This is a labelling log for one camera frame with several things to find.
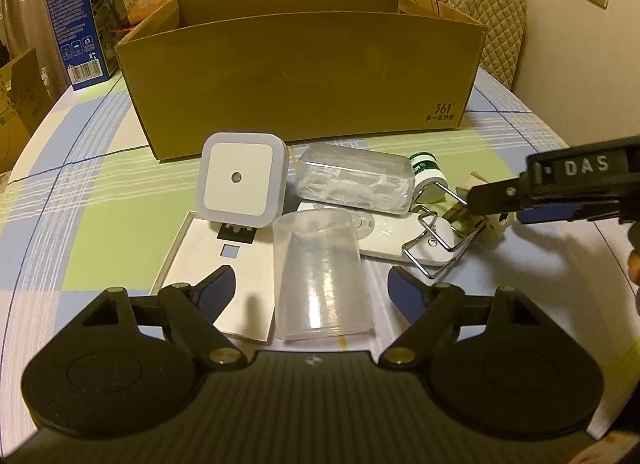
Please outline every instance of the quilted chair cover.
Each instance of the quilted chair cover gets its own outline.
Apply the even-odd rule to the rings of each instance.
[[[522,44],[527,0],[438,0],[486,25],[480,65],[511,89]]]

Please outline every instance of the white remote control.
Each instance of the white remote control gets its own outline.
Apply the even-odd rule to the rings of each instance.
[[[302,201],[298,211],[322,208],[339,208],[320,202]],[[342,208],[352,213],[353,225],[360,247],[360,254],[384,258],[395,262],[409,262],[402,254],[402,245],[420,235],[424,228],[418,222],[418,213],[404,216],[372,214],[361,209]],[[443,218],[436,220],[436,231],[440,237],[452,246],[454,244],[451,225]],[[453,253],[444,249],[433,237],[425,237],[412,247],[410,253],[421,264],[429,267],[441,267],[452,259]]]

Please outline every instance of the table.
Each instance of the table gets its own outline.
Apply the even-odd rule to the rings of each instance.
[[[527,155],[562,140],[482,69],[459,130],[367,137],[340,144],[409,155],[432,152],[449,179],[471,171],[511,178]],[[298,158],[304,145],[291,146]],[[289,174],[293,174],[292,165]],[[0,201],[0,449],[34,427],[20,375],[47,341],[101,290],[147,294],[188,210],[198,160],[159,163],[148,147],[122,76],[56,103],[12,172]],[[601,435],[640,378],[640,321],[626,277],[630,247],[615,221],[516,224],[497,248],[476,242],[447,276],[469,294],[499,285],[524,290],[574,336],[606,375]],[[391,264],[363,261],[375,332],[273,348],[371,350],[375,358],[406,327],[386,293]],[[242,345],[250,351],[252,348]]]

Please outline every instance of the brass screw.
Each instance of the brass screw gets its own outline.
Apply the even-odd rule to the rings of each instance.
[[[415,352],[407,347],[393,347],[385,351],[384,357],[393,365],[406,365],[415,359]]]
[[[241,352],[238,349],[233,349],[231,347],[221,347],[219,349],[212,350],[209,353],[209,359],[220,365],[230,365],[231,363],[238,361],[241,357]]]

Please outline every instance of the plastic cup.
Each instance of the plastic cup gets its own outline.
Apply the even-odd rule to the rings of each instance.
[[[298,211],[273,223],[276,337],[301,340],[373,327],[351,213]]]

